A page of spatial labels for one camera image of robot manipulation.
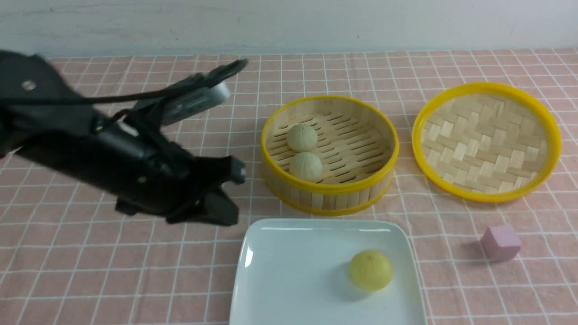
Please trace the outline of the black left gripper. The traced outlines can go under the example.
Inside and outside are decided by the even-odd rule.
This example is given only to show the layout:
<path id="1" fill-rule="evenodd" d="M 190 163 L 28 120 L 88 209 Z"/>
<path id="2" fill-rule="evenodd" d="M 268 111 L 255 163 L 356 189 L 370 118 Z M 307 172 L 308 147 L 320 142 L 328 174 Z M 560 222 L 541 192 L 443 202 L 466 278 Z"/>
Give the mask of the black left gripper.
<path id="1" fill-rule="evenodd" d="M 159 113 L 120 111 L 95 121 L 93 133 L 104 142 L 119 166 L 109 189 L 117 197 L 115 210 L 134 216 L 146 214 L 164 218 L 167 223 L 201 222 L 230 227 L 239 222 L 239 208 L 220 186 L 246 181 L 246 165 L 236 157 L 199 159 L 161 132 Z M 205 182 L 199 179 L 206 163 Z"/>

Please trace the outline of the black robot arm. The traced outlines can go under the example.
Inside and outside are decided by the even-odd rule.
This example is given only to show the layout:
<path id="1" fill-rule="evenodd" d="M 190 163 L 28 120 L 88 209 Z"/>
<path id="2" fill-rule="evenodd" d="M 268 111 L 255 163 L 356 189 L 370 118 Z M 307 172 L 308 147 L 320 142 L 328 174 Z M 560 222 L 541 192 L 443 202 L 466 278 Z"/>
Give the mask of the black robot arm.
<path id="1" fill-rule="evenodd" d="M 238 158 L 200 157 L 161 129 L 227 101 L 225 80 L 246 58 L 157 91 L 87 98 L 45 58 L 1 51 L 1 156 L 10 152 L 115 195 L 128 216 L 168 224 L 231 226 L 239 208 L 224 192 L 243 184 Z"/>

